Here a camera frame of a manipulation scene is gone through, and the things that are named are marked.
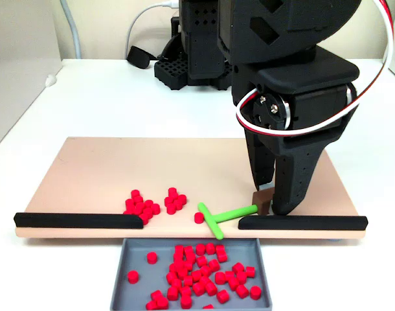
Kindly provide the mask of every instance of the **brown block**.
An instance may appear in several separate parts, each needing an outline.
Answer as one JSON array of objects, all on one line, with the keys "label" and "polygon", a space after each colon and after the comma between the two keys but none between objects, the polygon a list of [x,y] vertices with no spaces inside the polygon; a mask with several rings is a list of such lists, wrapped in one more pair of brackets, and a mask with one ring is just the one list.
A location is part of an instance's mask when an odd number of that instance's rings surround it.
[{"label": "brown block", "polygon": [[259,215],[269,214],[269,206],[271,205],[271,200],[273,199],[274,192],[275,188],[269,188],[261,191],[256,191],[252,195],[252,204],[255,204],[258,207]]}]

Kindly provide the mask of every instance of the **power cord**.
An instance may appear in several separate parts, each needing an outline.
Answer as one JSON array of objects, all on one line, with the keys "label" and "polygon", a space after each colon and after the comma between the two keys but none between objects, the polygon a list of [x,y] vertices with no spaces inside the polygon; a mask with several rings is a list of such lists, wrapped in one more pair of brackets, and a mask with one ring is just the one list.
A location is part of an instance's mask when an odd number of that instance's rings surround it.
[{"label": "power cord", "polygon": [[124,49],[124,58],[126,58],[127,54],[128,54],[128,43],[130,41],[130,34],[131,34],[131,30],[133,29],[133,26],[134,26],[136,20],[138,20],[138,18],[141,16],[141,14],[143,14],[145,11],[147,11],[147,10],[149,10],[151,8],[157,8],[159,6],[165,6],[165,7],[168,7],[168,8],[179,8],[179,0],[164,1],[164,2],[161,2],[161,3],[155,3],[154,5],[147,6],[145,9],[143,9],[140,13],[137,14],[137,16],[131,22],[131,25],[130,25],[130,27],[128,29],[126,48]]}]

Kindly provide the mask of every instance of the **pile of red cubes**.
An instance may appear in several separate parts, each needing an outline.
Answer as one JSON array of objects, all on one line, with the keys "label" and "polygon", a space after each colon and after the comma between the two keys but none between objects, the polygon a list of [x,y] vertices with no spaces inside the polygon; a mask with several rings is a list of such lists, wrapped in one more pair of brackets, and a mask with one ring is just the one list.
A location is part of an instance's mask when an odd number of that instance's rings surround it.
[{"label": "pile of red cubes", "polygon": [[[184,194],[178,194],[176,188],[168,189],[168,197],[164,199],[164,205],[167,213],[173,215],[176,211],[180,211],[187,203],[187,197]],[[154,203],[153,200],[143,200],[140,191],[133,190],[131,198],[126,200],[126,210],[123,214],[137,215],[143,221],[143,225],[147,225],[154,215],[160,214],[160,205]]]},{"label": "pile of red cubes", "polygon": [[[207,260],[205,254],[216,254],[217,259]],[[231,271],[220,271],[222,262],[227,261],[227,253],[223,245],[215,246],[213,243],[198,244],[195,249],[192,246],[177,245],[173,254],[173,263],[168,267],[169,272],[166,280],[169,289],[166,295],[160,290],[150,294],[152,300],[146,304],[147,310],[166,310],[169,301],[177,301],[183,309],[190,309],[193,305],[192,295],[196,297],[207,294],[214,296],[219,303],[226,303],[230,299],[228,290],[218,291],[217,285],[228,284],[231,292],[236,292],[239,298],[248,296],[258,300],[262,295],[262,290],[258,286],[253,286],[250,290],[245,286],[247,278],[255,277],[254,267],[244,267],[237,262],[232,266]],[[157,254],[149,253],[149,264],[157,262]],[[128,273],[128,280],[134,284],[139,280],[138,273],[131,271]],[[204,309],[214,308],[212,305],[203,307]]]}]

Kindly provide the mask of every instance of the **wooden board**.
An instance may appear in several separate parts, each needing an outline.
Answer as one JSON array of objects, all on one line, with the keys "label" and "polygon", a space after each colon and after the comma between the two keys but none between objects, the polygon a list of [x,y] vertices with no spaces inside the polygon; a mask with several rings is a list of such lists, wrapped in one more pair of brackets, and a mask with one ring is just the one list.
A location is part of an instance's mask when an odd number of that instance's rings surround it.
[{"label": "wooden board", "polygon": [[[167,189],[188,196],[183,210],[166,214]],[[212,214],[251,204],[253,184],[245,139],[84,138],[66,140],[26,212],[115,213],[132,189],[160,203],[162,213],[141,230],[16,228],[33,238],[212,237],[195,224],[198,203]],[[294,215],[357,216],[330,158],[323,152],[305,200]],[[362,238],[364,231],[239,230],[220,224],[225,238]]]}]

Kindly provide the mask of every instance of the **white wall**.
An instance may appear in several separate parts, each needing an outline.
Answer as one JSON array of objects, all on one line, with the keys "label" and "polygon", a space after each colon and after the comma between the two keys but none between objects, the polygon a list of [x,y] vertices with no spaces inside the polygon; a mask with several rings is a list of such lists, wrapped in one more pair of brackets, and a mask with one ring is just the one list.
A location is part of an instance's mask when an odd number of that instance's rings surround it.
[{"label": "white wall", "polygon": [[[127,29],[144,7],[161,0],[68,0],[78,27],[83,58],[121,59]],[[395,0],[388,0],[395,13]],[[59,0],[51,0],[62,58],[74,58],[71,32]],[[136,22],[131,43],[159,54],[170,38],[175,10],[154,8]],[[385,50],[383,22],[372,0],[362,0],[355,16],[321,45],[344,58],[381,58]]]}]

